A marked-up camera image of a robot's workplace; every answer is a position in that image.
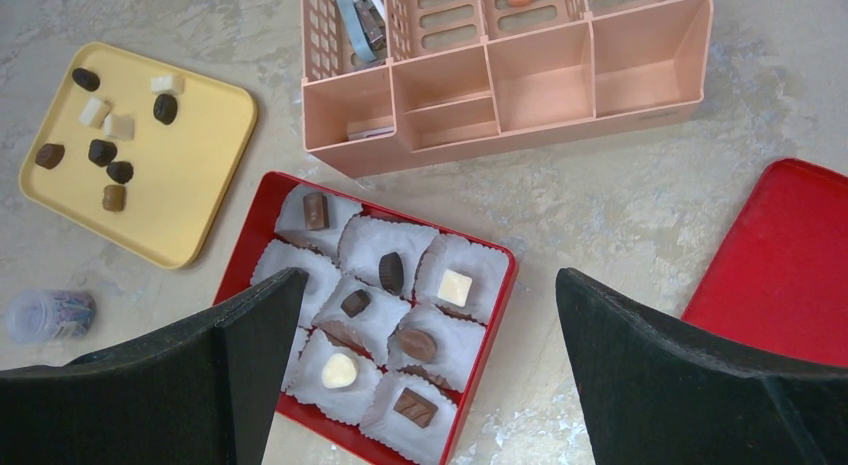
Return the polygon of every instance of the yellow tray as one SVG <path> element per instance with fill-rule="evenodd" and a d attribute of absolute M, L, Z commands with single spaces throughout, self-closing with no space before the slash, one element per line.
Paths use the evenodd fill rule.
<path fill-rule="evenodd" d="M 97 91 L 74 83 L 71 71 L 77 67 L 100 76 Z M 171 125 L 153 118 L 157 95 L 150 91 L 150 79 L 167 74 L 185 78 Z M 103 130 L 79 122 L 91 96 L 135 119 L 133 140 L 110 140 Z M 160 267 L 179 268 L 200 252 L 255 123 L 256 103 L 244 89 L 89 43 L 71 61 L 21 167 L 21 191 Z M 103 188 L 113 182 L 105 168 L 88 160 L 95 138 L 115 142 L 116 160 L 132 162 L 135 168 L 121 212 L 101 206 Z M 53 170 L 35 165 L 35 154 L 45 143 L 65 146 L 65 157 Z"/>

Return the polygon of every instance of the red box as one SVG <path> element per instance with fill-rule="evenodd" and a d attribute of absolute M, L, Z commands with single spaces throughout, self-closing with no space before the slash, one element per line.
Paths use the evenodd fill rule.
<path fill-rule="evenodd" d="M 244 221 L 241 235 L 233 249 L 233 255 L 230 258 L 230 263 L 227 265 L 227 270 L 224 272 L 224 278 L 221 280 L 221 286 L 218 289 L 218 294 L 215 297 L 215 304 L 236 295 L 247 289 L 250 286 L 250 277 L 253 274 L 253 269 L 265 246 L 273 239 L 280 237 L 274 234 L 274 225 L 277 221 L 277 216 L 280 214 L 280 209 L 283 206 L 283 201 L 289 192 L 298 184 L 306 184 L 310 187 L 323 190 L 326 193 L 331 193 L 344 197 L 363 205 L 364 215 L 383 218 L 389 220 L 403 220 L 419 225 L 426 225 L 439 230 L 442 233 L 450 233 L 467 238 L 471 242 L 479 243 L 489 248 L 499 250 L 506 254 L 509 259 L 504 282 L 501 285 L 498 300 L 492 312 L 492 318 L 489 324 L 486 325 L 486 333 L 483 337 L 483 345 L 480 352 L 477 354 L 477 360 L 474 362 L 474 368 L 471 370 L 471 378 L 464 393 L 449 392 L 448 395 L 454 402 L 457 403 L 456 420 L 451 427 L 448 441 L 442 453 L 442 464 L 447 463 L 450 456 L 456 448 L 459 433 L 471 409 L 471 401 L 474 399 L 474 394 L 477 392 L 477 386 L 480 383 L 480 377 L 483 376 L 483 368 L 486 360 L 489 358 L 489 352 L 495 342 L 495 334 L 503 320 L 506 305 L 509 301 L 512 287 L 515 284 L 515 278 L 518 275 L 518 266 L 515 263 L 515 257 L 512 252 L 501 246 L 474 238 L 463 233 L 459 233 L 439 225 L 426 222 L 419 218 L 404 215 L 387 208 L 383 208 L 373 203 L 362 201 L 358 198 L 339 193 L 335 190 L 329 190 L 320 185 L 301 180 L 297 177 L 287 175 L 281 172 L 268 172 L 262 178 L 259 184 L 259 189 L 256 191 L 256 196 L 253 199 L 253 204 L 247 213 L 247 218 Z M 359 429 L 354 426 L 345 425 L 339 422 L 330 420 L 313 405 L 302 405 L 288 395 L 280 394 L 277 401 L 277 412 L 289 417 L 292 420 L 300 422 L 306 428 L 332 440 L 339 446 L 347 449 L 353 454 L 358 455 L 363 460 L 375 464 L 412 464 L 400 456 L 397 452 L 389 447 L 371 440 L 359 432 Z"/>

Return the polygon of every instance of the dark chocolate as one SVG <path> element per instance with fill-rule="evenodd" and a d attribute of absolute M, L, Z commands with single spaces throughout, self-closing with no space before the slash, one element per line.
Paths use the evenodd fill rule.
<path fill-rule="evenodd" d="M 326 230 L 330 228 L 330 214 L 327 210 L 327 197 L 321 192 L 303 196 L 303 221 L 307 230 Z"/>
<path fill-rule="evenodd" d="M 59 165 L 62 158 L 65 157 L 65 147 L 55 143 L 47 143 L 38 149 L 35 154 L 35 164 L 39 167 L 44 167 L 47 170 L 52 170 Z"/>
<path fill-rule="evenodd" d="M 120 212 L 124 209 L 127 189 L 123 185 L 106 185 L 103 189 L 103 210 Z"/>
<path fill-rule="evenodd" d="M 439 407 L 412 390 L 404 388 L 395 402 L 394 410 L 419 427 L 427 428 L 436 416 L 436 412 L 439 411 Z"/>
<path fill-rule="evenodd" d="M 387 253 L 380 259 L 380 285 L 392 295 L 403 292 L 403 261 L 397 252 Z"/>
<path fill-rule="evenodd" d="M 106 140 L 94 139 L 88 147 L 88 159 L 98 167 L 105 167 L 118 156 L 118 147 Z"/>
<path fill-rule="evenodd" d="M 424 363 L 430 363 L 439 351 L 433 337 L 417 328 L 405 328 L 398 332 L 398 343 L 403 353 Z"/>
<path fill-rule="evenodd" d="M 362 311 L 370 304 L 371 297 L 368 296 L 368 292 L 365 290 L 357 290 L 344 299 L 342 302 L 342 311 L 344 311 L 348 317 L 353 318 L 362 313 Z"/>
<path fill-rule="evenodd" d="M 74 79 L 74 83 L 89 92 L 94 92 L 100 88 L 100 77 L 91 70 L 75 68 L 74 71 L 71 72 L 71 78 Z"/>
<path fill-rule="evenodd" d="M 153 118 L 165 125 L 170 125 L 177 118 L 177 108 L 177 99 L 163 93 L 156 97 L 156 101 L 153 103 Z"/>
<path fill-rule="evenodd" d="M 132 180 L 133 173 L 133 166 L 130 162 L 112 162 L 106 167 L 106 174 L 109 175 L 109 178 L 121 185 Z"/>

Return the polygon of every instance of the white chocolate cube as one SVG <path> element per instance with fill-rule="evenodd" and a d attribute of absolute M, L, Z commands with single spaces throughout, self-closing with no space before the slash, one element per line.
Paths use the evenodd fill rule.
<path fill-rule="evenodd" d="M 164 77 L 150 79 L 150 90 L 153 93 L 179 95 L 183 93 L 184 87 L 185 79 L 179 75 L 165 75 Z"/>
<path fill-rule="evenodd" d="M 334 353 L 321 371 L 321 383 L 328 390 L 344 388 L 353 384 L 358 374 L 359 369 L 352 358 L 344 353 Z"/>
<path fill-rule="evenodd" d="M 103 132 L 109 138 L 132 140 L 135 134 L 135 121 L 132 117 L 110 113 L 103 121 Z"/>
<path fill-rule="evenodd" d="M 88 99 L 85 108 L 82 109 L 80 123 L 86 127 L 100 128 L 103 125 L 103 119 L 111 110 L 112 107 L 108 103 L 97 97 L 91 97 Z"/>
<path fill-rule="evenodd" d="M 439 285 L 439 293 L 436 294 L 440 300 L 452 303 L 457 307 L 464 307 L 465 301 L 468 299 L 468 292 L 471 290 L 472 280 L 470 277 L 454 272 L 453 270 L 445 270 L 442 275 L 442 284 Z"/>

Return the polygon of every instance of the marble table surface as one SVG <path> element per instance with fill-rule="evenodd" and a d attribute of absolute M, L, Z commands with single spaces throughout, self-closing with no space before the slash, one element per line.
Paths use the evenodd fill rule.
<path fill-rule="evenodd" d="M 0 0 L 0 314 L 28 288 L 82 288 L 75 342 L 0 369 L 60 365 L 208 307 L 262 174 L 282 170 L 512 248 L 521 274 L 453 463 L 593 463 L 554 303 L 576 267 L 682 313 L 757 177 L 796 156 L 848 172 L 848 0 L 715 0 L 706 100 L 688 123 L 359 180 L 306 155 L 299 0 Z M 260 120 L 204 251 L 165 271 L 26 200 L 17 173 L 89 41 L 250 90 Z M 276 416 L 266 463 L 360 463 Z"/>

